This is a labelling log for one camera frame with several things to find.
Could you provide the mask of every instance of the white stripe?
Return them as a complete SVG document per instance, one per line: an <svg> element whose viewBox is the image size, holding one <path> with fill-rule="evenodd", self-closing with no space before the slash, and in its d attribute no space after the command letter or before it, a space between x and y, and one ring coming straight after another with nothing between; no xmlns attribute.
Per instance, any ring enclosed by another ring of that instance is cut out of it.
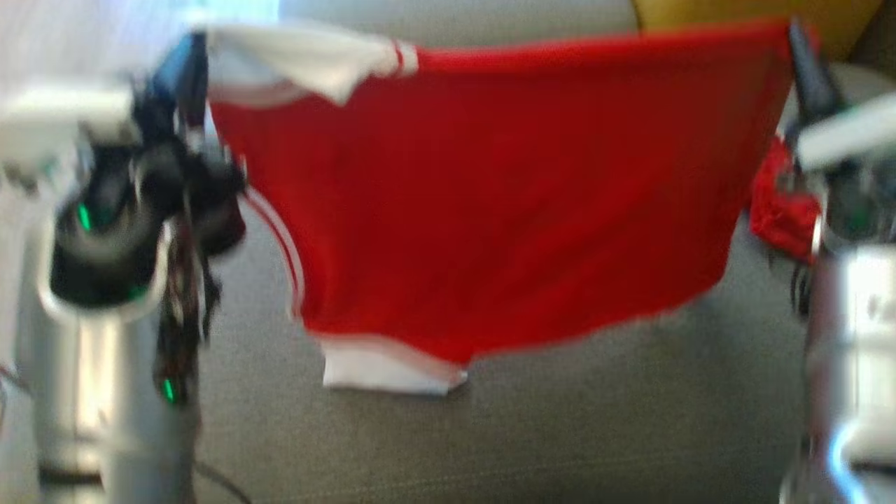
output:
<svg viewBox="0 0 896 504"><path fill-rule="evenodd" d="M295 290L292 292L292 299L287 304L287 312L289 313L289 318L294 319L297 317L295 308L301 306L301 299L305 294L305 274L302 268L302 262L299 260L296 243L292 239L292 234L289 232L289 228L286 227L286 224L283 223L283 220L280 218L280 214L274 210L273 206L268 203L268 200L265 199L261 193L248 187L246 189L246 197L252 200L257 206L257 209L267 217L271 226L273 226L273 232L276 233L280 239L278 246L282 244L286 249L283 253L288 256L289 260L286 257L283 257L283 262L292 274L293 285L295 285Z"/></svg>

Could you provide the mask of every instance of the white cloth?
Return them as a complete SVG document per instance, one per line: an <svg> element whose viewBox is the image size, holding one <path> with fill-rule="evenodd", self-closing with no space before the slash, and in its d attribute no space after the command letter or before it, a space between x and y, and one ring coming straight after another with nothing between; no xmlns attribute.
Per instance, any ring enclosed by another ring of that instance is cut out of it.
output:
<svg viewBox="0 0 896 504"><path fill-rule="evenodd" d="M410 44L316 22L209 24L203 30L210 100L272 107L312 92L343 105L370 75L417 69Z"/></svg>

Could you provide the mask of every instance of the green led light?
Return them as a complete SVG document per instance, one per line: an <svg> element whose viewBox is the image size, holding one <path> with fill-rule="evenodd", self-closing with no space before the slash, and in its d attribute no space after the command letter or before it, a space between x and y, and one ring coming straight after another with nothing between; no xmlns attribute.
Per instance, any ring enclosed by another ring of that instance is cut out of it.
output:
<svg viewBox="0 0 896 504"><path fill-rule="evenodd" d="M171 379L166 378L164 382L162 382L162 388L165 389L165 398L168 399L169 403L174 403L174 386L171 385Z"/></svg>
<svg viewBox="0 0 896 504"><path fill-rule="evenodd" d="M79 204L78 205L78 219L81 220L81 226L85 230L90 230L93 227L90 224L90 211L87 210L87 205Z"/></svg>

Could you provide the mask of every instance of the white trim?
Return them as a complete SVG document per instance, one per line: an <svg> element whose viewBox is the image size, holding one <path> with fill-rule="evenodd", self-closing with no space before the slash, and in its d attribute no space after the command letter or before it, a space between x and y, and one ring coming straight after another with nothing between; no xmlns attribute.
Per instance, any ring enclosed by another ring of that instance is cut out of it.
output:
<svg viewBox="0 0 896 504"><path fill-rule="evenodd" d="M305 275L296 243L293 241L289 228L286 227L286 224L280 218L280 214L274 210L274 207L261 193L252 187L247 187L246 200L271 226L274 238L277 239L283 253L281 259L291 275L290 280L292 281L291 299L288 301L286 308L289 318L295 320L298 318L298 312L302 306L302 298L305 295Z"/></svg>
<svg viewBox="0 0 896 504"><path fill-rule="evenodd" d="M325 358L323 386L446 395L467 381L451 362L378 335L314 335Z"/></svg>
<svg viewBox="0 0 896 504"><path fill-rule="evenodd" d="M370 75L418 68L410 44L317 22L198 29L208 36L210 97L251 107L274 107L305 93L344 105Z"/></svg>

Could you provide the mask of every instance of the yellow pillow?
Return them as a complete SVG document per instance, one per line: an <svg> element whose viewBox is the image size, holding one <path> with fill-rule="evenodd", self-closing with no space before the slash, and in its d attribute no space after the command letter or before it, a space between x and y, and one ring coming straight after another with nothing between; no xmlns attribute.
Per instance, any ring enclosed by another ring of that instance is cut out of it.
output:
<svg viewBox="0 0 896 504"><path fill-rule="evenodd" d="M645 31L700 22L799 15L822 35L824 53L845 59L881 0L633 0Z"/></svg>

